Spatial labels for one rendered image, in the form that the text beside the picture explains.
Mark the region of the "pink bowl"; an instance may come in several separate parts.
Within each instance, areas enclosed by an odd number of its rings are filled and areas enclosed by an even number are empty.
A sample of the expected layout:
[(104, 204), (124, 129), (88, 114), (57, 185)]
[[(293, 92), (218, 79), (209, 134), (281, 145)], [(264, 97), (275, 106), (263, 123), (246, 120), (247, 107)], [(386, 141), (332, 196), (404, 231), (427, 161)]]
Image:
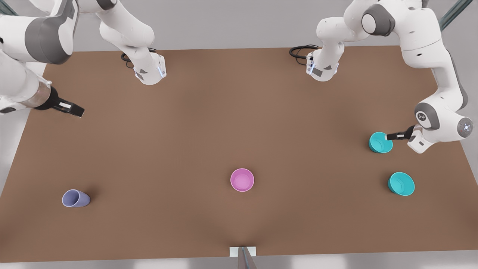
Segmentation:
[(236, 191), (249, 191), (254, 185), (254, 175), (246, 168), (234, 170), (230, 176), (230, 183)]

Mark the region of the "teal bowl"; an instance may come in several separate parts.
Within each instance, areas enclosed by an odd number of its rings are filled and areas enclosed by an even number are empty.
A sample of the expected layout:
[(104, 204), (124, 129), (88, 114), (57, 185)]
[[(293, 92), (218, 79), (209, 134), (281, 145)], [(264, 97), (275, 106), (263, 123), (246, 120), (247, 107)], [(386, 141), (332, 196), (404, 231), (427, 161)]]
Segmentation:
[(388, 179), (390, 191), (400, 196), (410, 196), (415, 191), (413, 179), (404, 172), (395, 172)]
[(388, 153), (393, 148), (393, 141), (386, 139), (383, 132), (375, 132), (369, 138), (369, 148), (376, 153)]

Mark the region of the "lavender blue bowl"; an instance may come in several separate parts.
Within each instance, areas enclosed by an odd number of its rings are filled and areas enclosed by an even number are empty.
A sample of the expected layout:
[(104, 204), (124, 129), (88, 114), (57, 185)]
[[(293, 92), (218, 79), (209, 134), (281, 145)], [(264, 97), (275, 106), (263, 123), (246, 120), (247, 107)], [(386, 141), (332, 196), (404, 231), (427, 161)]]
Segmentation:
[(70, 189), (62, 197), (65, 207), (85, 207), (90, 203), (90, 197), (77, 189)]

